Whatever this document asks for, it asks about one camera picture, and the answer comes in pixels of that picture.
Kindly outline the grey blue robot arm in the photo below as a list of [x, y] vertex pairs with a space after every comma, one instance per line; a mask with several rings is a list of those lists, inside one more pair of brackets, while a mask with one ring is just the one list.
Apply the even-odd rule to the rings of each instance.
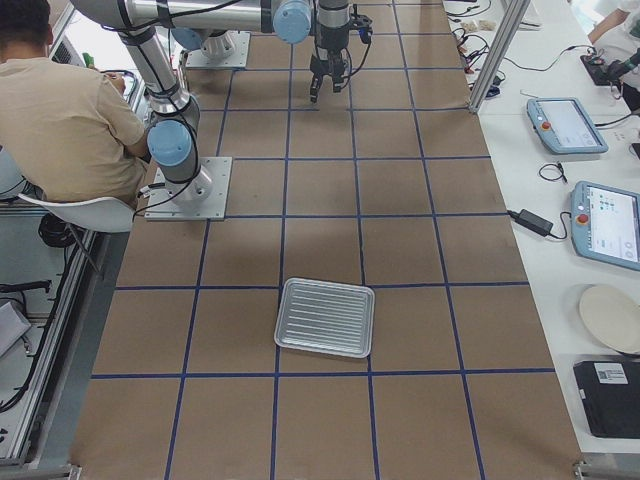
[[371, 21], [347, 1], [76, 1], [74, 7], [126, 46], [147, 88], [148, 146], [164, 176], [165, 199], [200, 204], [212, 178], [196, 143], [200, 110], [188, 90], [188, 68], [230, 69], [250, 32], [295, 45], [313, 38], [310, 100], [324, 79], [341, 92], [352, 77], [352, 32], [368, 42]]

